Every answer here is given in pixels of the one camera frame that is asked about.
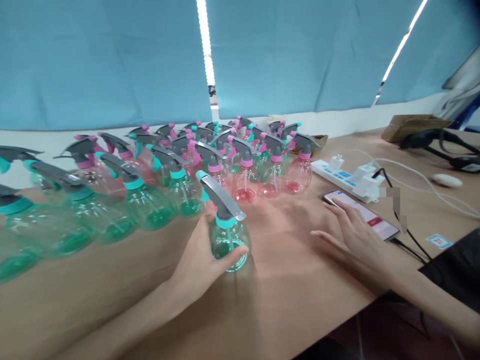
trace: computer mouse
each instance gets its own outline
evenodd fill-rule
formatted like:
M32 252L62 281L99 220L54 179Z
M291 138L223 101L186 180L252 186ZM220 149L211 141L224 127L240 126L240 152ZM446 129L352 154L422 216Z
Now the computer mouse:
M431 178L437 184L448 188L459 188L464 184L462 180L447 174L435 174Z

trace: phone screen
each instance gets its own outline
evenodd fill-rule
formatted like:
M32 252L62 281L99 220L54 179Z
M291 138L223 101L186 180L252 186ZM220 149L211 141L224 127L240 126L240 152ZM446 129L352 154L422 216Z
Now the phone screen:
M342 191L330 192L326 194L323 198L332 205L335 205L332 202L332 199L335 198L347 205L350 205L351 207L354 207L355 209L358 209L362 217L365 219L366 223L370 225L372 230L375 231L383 241L390 240L400 232L400 230L393 226L391 223L383 220L380 216L370 211L365 206L359 204Z

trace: wooden table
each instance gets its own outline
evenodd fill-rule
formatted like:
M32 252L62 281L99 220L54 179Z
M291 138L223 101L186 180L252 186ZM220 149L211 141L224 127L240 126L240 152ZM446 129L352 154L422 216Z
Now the wooden table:
M352 172L368 159L346 150L361 149L426 176L451 174L463 187L439 190L480 208L478 175L449 170L444 160L425 152L401 151L381 140L381 132L330 139L316 157L328 160L342 153L344 170ZM480 145L478 136L465 136ZM389 175L428 188L409 171L384 165ZM249 263L238 273L223 275L199 301L124 358L287 360L374 301L386 289L350 272L345 259L309 234L323 229L340 236L336 220L318 198L335 189L314 175L303 195L260 198L243 206L252 238ZM396 224L391 198L368 207ZM407 188L401 189L401 214L432 256L441 251L427 237L440 234L455 242L479 225L433 194ZM196 219L177 218L158 232L137 231L117 244L92 244L68 258L44 261L0 286L0 359L44 359L137 302L171 275L195 224ZM407 236L399 238L415 249ZM412 267L421 266L403 250L397 252Z

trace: blue curtain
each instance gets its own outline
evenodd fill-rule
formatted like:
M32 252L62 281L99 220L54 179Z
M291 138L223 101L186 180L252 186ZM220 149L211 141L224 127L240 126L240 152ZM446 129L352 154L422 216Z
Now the blue curtain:
M220 117L369 107L421 0L206 0Z
M385 81L378 104L402 103L442 91L480 45L474 0L430 0Z
M195 0L0 0L0 129L211 119Z

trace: power strip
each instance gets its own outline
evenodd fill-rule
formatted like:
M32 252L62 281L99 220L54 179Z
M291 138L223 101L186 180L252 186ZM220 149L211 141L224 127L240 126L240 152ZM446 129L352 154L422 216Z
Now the power strip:
M385 180L383 176L378 176L372 179L371 174L367 174L359 178L356 182L351 181L352 174L341 170L338 166L338 171L329 169L329 163L323 160L314 161L311 163L311 169L314 173L327 179L329 182L337 185L340 189L363 201L364 203L377 203L379 201L379 185Z

